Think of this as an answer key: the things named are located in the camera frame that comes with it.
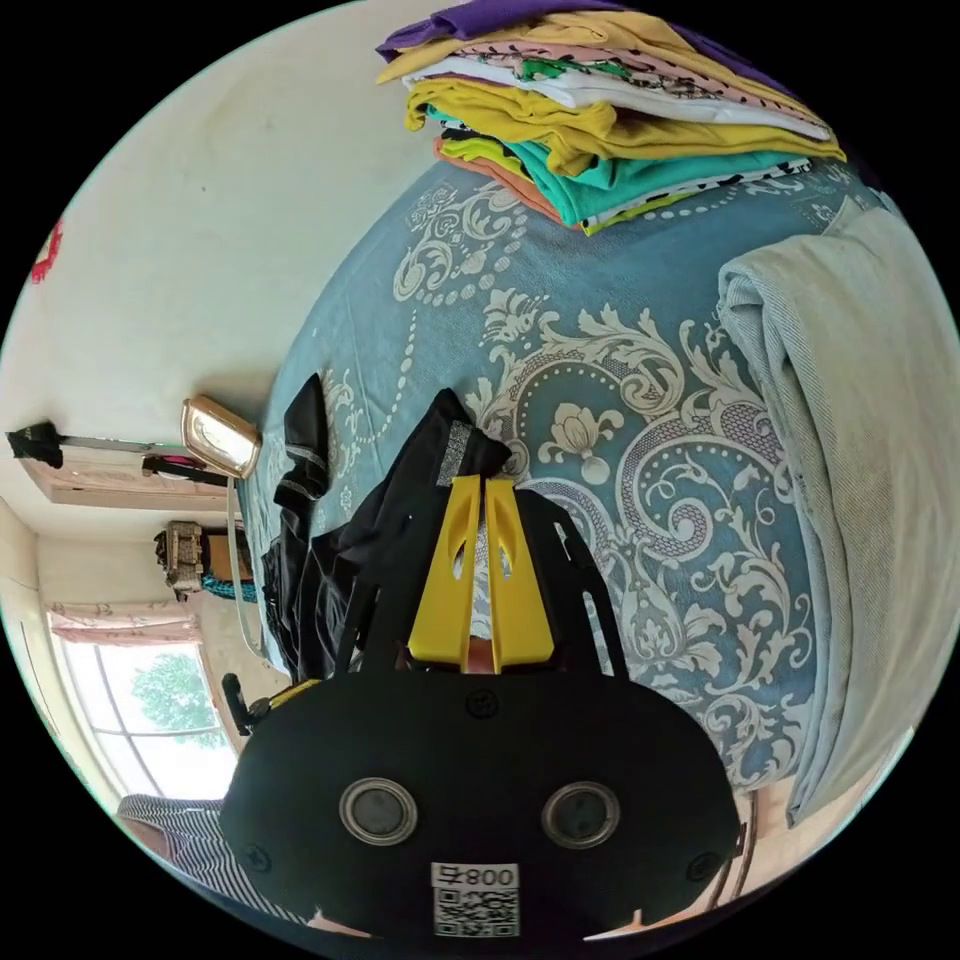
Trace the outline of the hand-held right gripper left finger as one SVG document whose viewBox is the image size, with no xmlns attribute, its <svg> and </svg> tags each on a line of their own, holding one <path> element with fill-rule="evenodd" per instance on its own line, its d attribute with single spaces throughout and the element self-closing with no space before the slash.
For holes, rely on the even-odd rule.
<svg viewBox="0 0 960 960">
<path fill-rule="evenodd" d="M 408 650 L 420 664 L 465 666 L 472 622 L 479 477 L 456 477 L 437 493 L 443 510 Z"/>
</svg>

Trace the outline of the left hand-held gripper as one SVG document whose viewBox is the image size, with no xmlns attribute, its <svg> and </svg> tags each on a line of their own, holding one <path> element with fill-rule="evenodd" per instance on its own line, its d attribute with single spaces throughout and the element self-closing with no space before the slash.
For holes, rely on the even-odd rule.
<svg viewBox="0 0 960 960">
<path fill-rule="evenodd" d="M 263 711 L 272 711 L 288 703 L 296 696 L 319 684 L 318 680 L 306 680 L 267 698 L 248 704 L 242 693 L 238 676 L 225 673 L 221 680 L 223 698 L 233 725 L 242 738 L 250 737 L 263 717 Z"/>
</svg>

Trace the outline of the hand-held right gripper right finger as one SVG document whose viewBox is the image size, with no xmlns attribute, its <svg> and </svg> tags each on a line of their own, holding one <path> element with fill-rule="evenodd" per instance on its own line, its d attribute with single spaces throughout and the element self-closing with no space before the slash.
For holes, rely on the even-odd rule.
<svg viewBox="0 0 960 960">
<path fill-rule="evenodd" d="M 547 665 L 554 642 L 514 486 L 485 485 L 493 670 L 505 674 Z"/>
</svg>

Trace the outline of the person's right hand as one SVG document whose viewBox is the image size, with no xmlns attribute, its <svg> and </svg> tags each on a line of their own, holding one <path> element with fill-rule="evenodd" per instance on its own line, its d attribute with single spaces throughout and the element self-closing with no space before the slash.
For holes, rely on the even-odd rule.
<svg viewBox="0 0 960 960">
<path fill-rule="evenodd" d="M 643 920 L 643 914 L 641 911 L 636 911 L 632 920 L 620 927 L 603 931 L 601 933 L 587 937 L 587 941 L 591 940 L 603 940 L 611 939 L 616 937 L 622 937 L 626 935 L 631 935 L 634 933 L 640 933 L 647 930 L 657 929 L 659 927 L 666 927 L 679 923 L 685 919 L 688 919 L 691 916 L 689 910 L 681 911 L 674 914 L 671 917 L 668 917 L 664 920 L 658 922 L 647 923 Z M 322 930 L 324 932 L 341 934 L 346 936 L 358 937 L 358 938 L 377 938 L 377 935 L 371 934 L 367 931 L 363 931 L 348 925 L 339 923 L 331 918 L 326 917 L 320 909 L 317 909 L 313 917 L 307 922 L 307 926 L 313 929 Z"/>
</svg>

